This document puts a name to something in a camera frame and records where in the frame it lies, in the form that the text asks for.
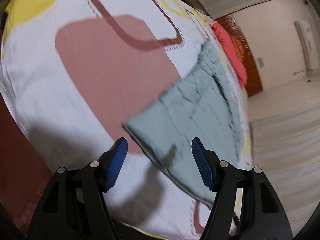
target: brown outline pattern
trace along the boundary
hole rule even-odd
[[[191,228],[195,229],[196,234],[202,235],[202,233],[204,232],[204,227],[200,224],[200,221],[199,221],[200,202],[197,200],[193,200],[192,203],[194,204],[194,210],[193,210],[193,215],[191,213],[191,219],[190,219]]]
[[[126,42],[129,46],[143,50],[143,51],[150,51],[154,50],[160,47],[164,46],[170,46],[175,44],[181,44],[183,42],[182,36],[180,35],[179,30],[177,27],[173,24],[172,20],[169,18],[169,16],[162,10],[162,8],[159,6],[159,4],[152,0],[153,3],[159,8],[159,10],[162,12],[162,14],[166,17],[166,19],[170,22],[172,27],[176,31],[176,38],[175,39],[162,39],[162,40],[152,40],[152,41],[139,41],[129,34],[127,34],[120,25],[116,22],[116,20],[110,15],[110,13],[105,9],[105,7],[101,4],[99,0],[91,0],[92,3],[95,5],[98,11],[102,14],[102,16],[105,18],[105,20],[110,24],[110,26],[113,28],[113,30],[117,33],[117,35]]]

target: metal screw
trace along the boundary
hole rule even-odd
[[[99,162],[93,161],[92,163],[90,163],[90,166],[93,167],[93,168],[98,167],[99,166]]]
[[[226,161],[221,161],[220,166],[226,168],[229,166],[229,163],[227,163]]]
[[[262,173],[262,169],[260,169],[259,167],[255,167],[254,169],[254,172],[256,172],[256,173]]]
[[[62,174],[65,172],[65,168],[64,167],[60,167],[59,169],[57,169],[57,173]]]

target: white wall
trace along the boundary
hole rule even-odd
[[[308,7],[309,7],[309,10],[310,10],[310,13],[311,13],[311,16],[315,22],[315,28],[318,30],[318,34],[319,34],[319,37],[320,37],[320,17],[318,16],[316,10],[313,8],[312,4],[310,3],[309,0],[306,0],[308,2]],[[320,45],[319,44],[316,44],[317,45],[317,51],[318,51],[318,55],[319,55],[319,58],[320,58]]]
[[[320,52],[320,38],[310,9],[302,0],[272,0],[233,13],[256,60],[264,89],[305,76],[305,60],[296,20],[309,20]],[[265,64],[260,68],[257,58]]]

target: white bedsheet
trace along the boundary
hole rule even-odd
[[[113,17],[130,15],[143,20],[157,40],[176,37],[173,25],[150,0],[99,1]],[[155,2],[182,37],[180,44],[163,47],[181,78],[194,66],[206,39],[219,51],[239,105],[245,134],[238,167],[250,169],[246,93],[240,89],[236,75],[209,27],[212,19],[179,0]],[[32,7],[30,11],[22,8],[25,0],[14,0],[12,4],[14,9],[10,11],[7,23],[10,28],[2,42],[0,92],[12,117],[52,172],[60,166],[69,170],[82,168],[107,151],[114,138],[74,85],[55,42],[57,33],[66,26],[102,19],[102,13],[91,0],[33,0],[33,3],[28,7]],[[119,55],[126,57],[126,52]],[[241,195],[237,198],[238,210],[240,198]],[[206,206],[178,189],[146,156],[134,152],[128,153],[116,185],[105,195],[105,200],[114,218],[166,239],[199,239],[210,213]]]

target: wooden headboard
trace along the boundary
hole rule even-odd
[[[242,61],[248,75],[248,84],[245,86],[248,96],[253,96],[263,90],[259,72],[257,70],[256,63],[252,56],[249,45],[241,32],[236,20],[231,14],[216,19],[216,21],[231,35],[236,37],[241,42],[242,48],[244,49],[244,55]]]

